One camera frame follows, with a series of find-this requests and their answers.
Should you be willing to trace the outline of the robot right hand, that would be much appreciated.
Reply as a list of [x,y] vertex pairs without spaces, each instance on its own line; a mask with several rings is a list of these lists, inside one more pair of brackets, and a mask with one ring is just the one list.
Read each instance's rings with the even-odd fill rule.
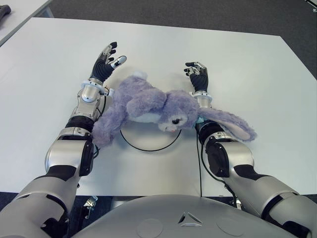
[[186,62],[186,68],[184,72],[186,76],[190,78],[190,81],[195,89],[195,92],[198,91],[208,91],[208,70],[207,68],[200,62]]

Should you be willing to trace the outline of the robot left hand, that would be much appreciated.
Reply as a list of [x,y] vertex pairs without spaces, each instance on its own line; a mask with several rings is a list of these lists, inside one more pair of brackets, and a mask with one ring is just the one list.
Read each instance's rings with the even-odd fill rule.
[[111,55],[116,53],[116,48],[117,42],[112,42],[101,51],[94,63],[90,78],[97,79],[101,83],[104,83],[116,68],[126,62],[126,56],[120,56],[116,59],[111,57]]

